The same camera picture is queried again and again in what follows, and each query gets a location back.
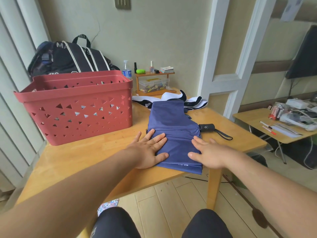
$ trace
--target forearm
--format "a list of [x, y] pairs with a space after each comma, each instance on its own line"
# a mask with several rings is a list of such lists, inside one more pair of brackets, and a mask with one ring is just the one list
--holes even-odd
[[76, 237], [112, 189], [137, 165], [122, 150], [22, 202], [0, 217], [4, 237]]
[[230, 169], [290, 237], [315, 237], [317, 193], [245, 154], [226, 158]]

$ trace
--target dark pants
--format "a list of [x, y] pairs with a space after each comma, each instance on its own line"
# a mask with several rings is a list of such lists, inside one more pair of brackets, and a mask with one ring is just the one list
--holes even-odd
[[[113, 207], [103, 211], [90, 236], [90, 238], [108, 237], [141, 238], [128, 212], [121, 207]], [[197, 212], [182, 235], [182, 238], [200, 237], [232, 238], [223, 220], [216, 212], [209, 209]]]

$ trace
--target vertical blind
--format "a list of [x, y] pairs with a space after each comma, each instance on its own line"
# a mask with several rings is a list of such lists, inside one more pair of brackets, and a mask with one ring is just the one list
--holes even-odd
[[[37, 0], [0, 0], [0, 179], [13, 186], [44, 142], [13, 92], [30, 83], [27, 67], [36, 47], [49, 39]], [[4, 183], [2, 191], [9, 187]]]

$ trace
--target yellow label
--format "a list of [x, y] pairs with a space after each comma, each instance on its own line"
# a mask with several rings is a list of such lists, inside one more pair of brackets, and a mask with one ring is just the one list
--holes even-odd
[[160, 79], [159, 78], [147, 79], [148, 82], [153, 81], [153, 80], [160, 80]]

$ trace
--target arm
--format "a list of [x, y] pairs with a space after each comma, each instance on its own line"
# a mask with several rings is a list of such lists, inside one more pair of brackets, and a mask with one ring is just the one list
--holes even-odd
[[112, 189], [133, 169], [149, 168], [168, 157], [155, 156], [166, 142], [165, 134], [141, 141], [138, 133], [126, 149], [90, 166], [0, 216], [2, 237], [76, 237]]
[[194, 137], [192, 143], [202, 154], [190, 152], [191, 159], [233, 172], [290, 237], [316, 237], [316, 192], [213, 139], [207, 143]]

